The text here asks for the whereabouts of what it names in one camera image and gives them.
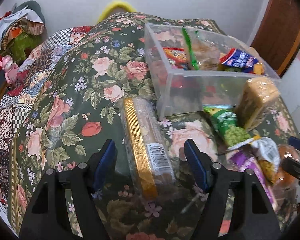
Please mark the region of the blue snack bag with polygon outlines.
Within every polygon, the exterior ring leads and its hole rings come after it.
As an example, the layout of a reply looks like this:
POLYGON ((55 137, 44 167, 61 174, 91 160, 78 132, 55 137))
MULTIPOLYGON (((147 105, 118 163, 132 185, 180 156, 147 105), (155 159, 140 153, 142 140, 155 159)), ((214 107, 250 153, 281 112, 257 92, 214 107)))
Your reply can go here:
POLYGON ((224 71, 241 72, 255 75, 265 74, 262 62, 244 50, 231 48, 219 59, 224 71))

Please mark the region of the yellow puffed snack bag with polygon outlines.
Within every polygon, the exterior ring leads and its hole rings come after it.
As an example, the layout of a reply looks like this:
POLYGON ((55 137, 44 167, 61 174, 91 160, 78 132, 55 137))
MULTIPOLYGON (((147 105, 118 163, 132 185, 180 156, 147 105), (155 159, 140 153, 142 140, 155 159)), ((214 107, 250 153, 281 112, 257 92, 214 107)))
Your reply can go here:
POLYGON ((274 140, 268 137, 261 137, 251 143, 253 155, 257 158, 258 164, 265 176, 271 183, 276 183, 276 175, 281 162, 279 150, 274 140))

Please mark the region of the purple snack bag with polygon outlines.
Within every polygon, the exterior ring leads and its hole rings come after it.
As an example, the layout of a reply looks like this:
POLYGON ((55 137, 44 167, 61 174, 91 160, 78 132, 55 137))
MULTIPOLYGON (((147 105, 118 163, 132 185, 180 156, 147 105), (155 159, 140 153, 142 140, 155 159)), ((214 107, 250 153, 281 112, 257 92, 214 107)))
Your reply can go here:
POLYGON ((266 180, 257 159, 251 153, 239 149, 227 153, 225 157, 227 169, 238 172, 248 171, 250 176, 255 175, 258 178, 273 210, 275 211, 278 208, 277 200, 274 197, 270 183, 266 180))

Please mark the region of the green peas snack bag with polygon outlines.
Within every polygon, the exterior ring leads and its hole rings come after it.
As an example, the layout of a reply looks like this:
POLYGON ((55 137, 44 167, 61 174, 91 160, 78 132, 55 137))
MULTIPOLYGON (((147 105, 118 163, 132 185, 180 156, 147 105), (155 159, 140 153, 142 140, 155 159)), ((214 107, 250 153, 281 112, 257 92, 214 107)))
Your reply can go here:
POLYGON ((230 108, 204 107, 203 112, 229 151, 253 142, 253 137, 238 124, 237 115, 230 108))

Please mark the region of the tan cracker pack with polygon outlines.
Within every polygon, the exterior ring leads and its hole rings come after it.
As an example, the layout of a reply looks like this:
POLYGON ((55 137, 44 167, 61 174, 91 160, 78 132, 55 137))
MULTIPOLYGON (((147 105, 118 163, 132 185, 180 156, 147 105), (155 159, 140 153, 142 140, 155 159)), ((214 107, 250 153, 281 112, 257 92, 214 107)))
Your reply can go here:
POLYGON ((246 131, 255 129, 265 119, 279 97, 280 92, 270 78, 260 76, 247 80, 241 100, 235 107, 239 124, 246 131))

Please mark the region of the gold trimmed cookie pack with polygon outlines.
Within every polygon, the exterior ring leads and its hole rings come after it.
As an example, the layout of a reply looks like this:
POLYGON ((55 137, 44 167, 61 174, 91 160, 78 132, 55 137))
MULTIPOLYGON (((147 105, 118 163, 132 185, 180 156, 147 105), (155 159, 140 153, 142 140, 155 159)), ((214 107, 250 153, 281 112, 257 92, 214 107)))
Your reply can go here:
POLYGON ((134 185, 144 199, 155 200, 169 192, 175 175, 153 107, 140 96, 126 97, 120 113, 134 185))

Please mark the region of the floral green bedspread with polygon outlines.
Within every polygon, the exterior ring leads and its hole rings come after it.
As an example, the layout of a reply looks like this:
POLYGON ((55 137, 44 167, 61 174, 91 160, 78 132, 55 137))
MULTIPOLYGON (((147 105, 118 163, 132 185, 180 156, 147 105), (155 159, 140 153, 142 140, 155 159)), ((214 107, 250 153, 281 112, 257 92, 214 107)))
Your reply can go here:
MULTIPOLYGON (((216 44, 220 58, 231 48, 244 50, 263 64, 265 74, 254 74, 255 77, 266 76, 276 87, 280 82, 253 48, 223 34, 211 20, 168 20, 136 12, 110 16, 61 56, 14 137, 8 213, 18 236, 27 206, 45 171, 71 170, 88 161, 110 139, 115 142, 116 159, 104 184, 93 194, 109 239, 192 239, 208 195, 194 180, 184 153, 185 141, 192 139, 201 152, 226 168, 225 155, 231 151, 203 109, 159 119, 145 60, 147 23, 198 30, 203 38, 216 44), (136 96, 148 100, 153 107, 175 175, 169 192, 155 200, 144 199, 136 189, 126 153, 121 102, 136 96)), ((203 108, 230 108, 235 113, 238 104, 203 108)), ((281 160, 288 139, 297 135, 281 96, 265 119, 247 132, 254 140, 274 140, 281 160)), ((281 162, 276 183, 270 186, 277 200, 274 212, 282 234, 294 218, 296 188, 293 177, 282 171, 281 162)))

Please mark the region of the wooden door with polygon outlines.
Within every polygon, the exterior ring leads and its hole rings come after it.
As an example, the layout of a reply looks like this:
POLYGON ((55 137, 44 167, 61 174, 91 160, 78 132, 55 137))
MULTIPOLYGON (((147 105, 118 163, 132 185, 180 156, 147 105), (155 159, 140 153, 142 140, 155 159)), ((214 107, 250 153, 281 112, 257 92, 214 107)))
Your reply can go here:
POLYGON ((269 0, 251 46, 282 76, 300 49, 300 7, 295 0, 269 0))

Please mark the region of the clear plastic storage box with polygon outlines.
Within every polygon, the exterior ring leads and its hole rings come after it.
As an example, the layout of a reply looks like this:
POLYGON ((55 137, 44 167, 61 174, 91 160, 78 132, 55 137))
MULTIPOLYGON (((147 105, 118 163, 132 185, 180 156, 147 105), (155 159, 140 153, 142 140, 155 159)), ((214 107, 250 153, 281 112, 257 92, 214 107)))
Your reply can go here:
POLYGON ((182 27, 145 25, 145 60, 151 74, 157 115, 200 112, 203 106, 239 103, 245 82, 254 74, 226 71, 184 70, 170 64, 164 48, 183 47, 182 27))

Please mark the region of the green sealed biscuit bag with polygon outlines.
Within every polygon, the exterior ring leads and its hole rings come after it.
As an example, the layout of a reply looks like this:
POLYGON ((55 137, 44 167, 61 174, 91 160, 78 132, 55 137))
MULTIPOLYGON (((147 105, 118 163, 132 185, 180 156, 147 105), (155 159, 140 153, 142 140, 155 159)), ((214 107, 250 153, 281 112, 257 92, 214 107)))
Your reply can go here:
POLYGON ((198 30, 182 27, 184 51, 190 70, 218 70, 220 51, 215 43, 205 39, 198 30))

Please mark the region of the pink plush toy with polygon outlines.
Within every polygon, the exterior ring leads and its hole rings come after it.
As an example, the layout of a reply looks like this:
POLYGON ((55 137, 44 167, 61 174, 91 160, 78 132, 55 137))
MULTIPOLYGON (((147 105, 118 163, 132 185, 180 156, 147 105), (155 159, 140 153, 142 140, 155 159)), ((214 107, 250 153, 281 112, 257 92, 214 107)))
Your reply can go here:
POLYGON ((0 67, 5 72, 5 79, 9 85, 12 85, 17 80, 19 66, 13 61, 9 55, 3 56, 0 60, 0 67))

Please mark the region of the red orange biscuit pack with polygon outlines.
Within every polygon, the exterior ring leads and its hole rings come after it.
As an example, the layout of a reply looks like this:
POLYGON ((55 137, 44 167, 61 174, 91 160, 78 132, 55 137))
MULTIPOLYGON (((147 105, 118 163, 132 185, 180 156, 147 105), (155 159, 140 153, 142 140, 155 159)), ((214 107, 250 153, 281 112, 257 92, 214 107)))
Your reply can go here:
POLYGON ((173 69, 188 70, 186 53, 181 48, 163 47, 173 69))

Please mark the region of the pile of clothes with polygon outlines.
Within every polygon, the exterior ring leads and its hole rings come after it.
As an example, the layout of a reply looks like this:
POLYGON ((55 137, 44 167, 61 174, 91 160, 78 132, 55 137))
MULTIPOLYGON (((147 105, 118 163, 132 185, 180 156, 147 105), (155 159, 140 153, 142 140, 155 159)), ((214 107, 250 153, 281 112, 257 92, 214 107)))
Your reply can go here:
POLYGON ((0 18, 0 55, 21 64, 46 36, 45 17, 36 1, 27 1, 0 18))

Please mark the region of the yellow plush item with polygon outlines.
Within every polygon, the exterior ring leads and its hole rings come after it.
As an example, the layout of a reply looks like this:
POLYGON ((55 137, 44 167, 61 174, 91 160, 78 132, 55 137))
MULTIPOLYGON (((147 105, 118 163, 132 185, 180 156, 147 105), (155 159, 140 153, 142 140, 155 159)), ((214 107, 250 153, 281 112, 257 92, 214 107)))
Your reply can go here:
POLYGON ((110 15, 116 14, 117 12, 136 12, 136 9, 128 2, 123 0, 113 0, 106 5, 98 17, 97 23, 102 22, 110 15))

